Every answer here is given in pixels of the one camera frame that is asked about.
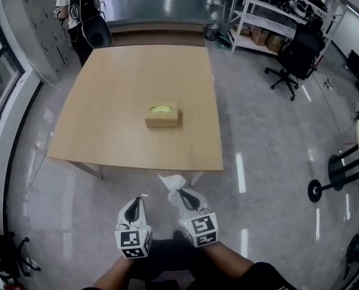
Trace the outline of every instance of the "black sleeve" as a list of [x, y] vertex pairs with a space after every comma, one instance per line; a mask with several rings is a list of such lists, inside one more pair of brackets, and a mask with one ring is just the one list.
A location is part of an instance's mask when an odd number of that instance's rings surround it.
[[266, 290], [296, 290], [291, 286], [272, 265], [268, 263], [255, 263], [239, 279], [242, 289], [266, 289]]

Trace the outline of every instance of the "round table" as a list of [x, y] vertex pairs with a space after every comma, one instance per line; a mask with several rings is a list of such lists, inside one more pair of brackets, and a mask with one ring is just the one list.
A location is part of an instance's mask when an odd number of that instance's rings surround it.
[[312, 202], [318, 202], [322, 196], [322, 191], [334, 188], [336, 191], [339, 191], [343, 188], [345, 184], [348, 184], [352, 181], [359, 179], [359, 171], [352, 175], [346, 176], [348, 170], [353, 169], [356, 166], [359, 166], [359, 159], [344, 165], [342, 159], [349, 156], [350, 154], [359, 150], [359, 120], [357, 121], [357, 141], [358, 144], [349, 150], [345, 151], [341, 155], [332, 155], [328, 161], [328, 173], [330, 184], [322, 186], [321, 183], [313, 179], [308, 185], [308, 197]]

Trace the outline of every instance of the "black trousers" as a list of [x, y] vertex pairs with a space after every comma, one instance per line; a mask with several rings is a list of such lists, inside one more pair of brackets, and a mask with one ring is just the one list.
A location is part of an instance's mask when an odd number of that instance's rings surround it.
[[[228, 289], [234, 279], [226, 276], [201, 248], [195, 248], [186, 238], [153, 240], [149, 256], [138, 259], [132, 266], [129, 278], [146, 282], [146, 289], [157, 289], [150, 282], [164, 271], [188, 269], [195, 281], [194, 289]], [[175, 289], [168, 285], [166, 289]]]
[[80, 59], [80, 64], [83, 66], [92, 53], [92, 47], [83, 35], [81, 24], [69, 29], [68, 32], [70, 34], [72, 47]]

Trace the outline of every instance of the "white shelving unit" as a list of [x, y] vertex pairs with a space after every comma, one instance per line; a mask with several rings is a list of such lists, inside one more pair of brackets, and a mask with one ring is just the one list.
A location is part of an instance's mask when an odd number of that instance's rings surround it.
[[[265, 46], [257, 46], [255, 45], [252, 40], [250, 39], [250, 37], [244, 37], [240, 35], [240, 32], [242, 30], [242, 26], [244, 23], [250, 24], [250, 25], [256, 25], [258, 27], [262, 27], [264, 29], [270, 30], [272, 32], [275, 32], [277, 34], [280, 34], [282, 36], [285, 36], [289, 39], [293, 39], [294, 35], [295, 35], [295, 29], [280, 24], [278, 22], [272, 21], [270, 19], [264, 18], [262, 16], [257, 16], [254, 14], [250, 14], [248, 13], [248, 7], [250, 4], [253, 5], [258, 5], [259, 7], [263, 7], [263, 8], [267, 8], [269, 10], [272, 10], [278, 14], [281, 14], [282, 16], [288, 17], [293, 19], [294, 21], [300, 23], [300, 24], [306, 24], [307, 21], [303, 18], [300, 18], [294, 14], [291, 13], [287, 13], [283, 10], [281, 10], [280, 8], [276, 7], [275, 5], [271, 5], [267, 2], [264, 1], [260, 1], [260, 0], [244, 0], [244, 9], [243, 11], [237, 11], [235, 10], [235, 6], [236, 6], [236, 1], [237, 0], [233, 0], [232, 2], [232, 7], [231, 7], [231, 11], [230, 11], [230, 15], [229, 15], [229, 23], [231, 24], [234, 21], [240, 20], [239, 22], [239, 26], [237, 31], [235, 31], [234, 29], [229, 29], [227, 34], [228, 37], [230, 38], [231, 42], [232, 42], [232, 51], [234, 51], [236, 49], [236, 47], [244, 47], [244, 48], [249, 48], [252, 50], [259, 50], [259, 51], [263, 51], [265, 53], [269, 53], [269, 54], [273, 54], [273, 55], [277, 55], [277, 53], [274, 53], [270, 50], [268, 50]], [[303, 0], [305, 1], [307, 4], [311, 5], [311, 7], [313, 8], [313, 10], [315, 11], [316, 14], [318, 14], [319, 16], [321, 16], [323, 19], [326, 19], [326, 17], [328, 16], [327, 13], [325, 11], [323, 11], [322, 9], [318, 8], [316, 5], [314, 5], [313, 3], [309, 2], [308, 0]], [[323, 33], [324, 38], [325, 38], [325, 42], [326, 42], [326, 47], [328, 46], [328, 43], [330, 43], [332, 35], [334, 34], [334, 32], [336, 31], [333, 30], [332, 34], [328, 35], [326, 33]]]

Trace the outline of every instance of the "round black disc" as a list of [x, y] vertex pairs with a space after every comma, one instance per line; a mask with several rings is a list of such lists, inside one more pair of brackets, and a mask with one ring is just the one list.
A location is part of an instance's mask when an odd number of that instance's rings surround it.
[[320, 197], [322, 196], [322, 190], [320, 189], [322, 185], [320, 184], [320, 182], [316, 179], [313, 179], [309, 184], [308, 184], [308, 198], [310, 199], [311, 202], [318, 202], [320, 200]]
[[[346, 173], [338, 174], [337, 176], [331, 176], [331, 172], [336, 171], [338, 169], [343, 168], [342, 160], [334, 162], [334, 158], [338, 157], [337, 155], [332, 155], [328, 162], [328, 172], [329, 172], [329, 179], [331, 184], [333, 184], [336, 181], [344, 180], [346, 178]], [[333, 188], [336, 189], [336, 191], [342, 190], [344, 184], [338, 184], [335, 185]]]

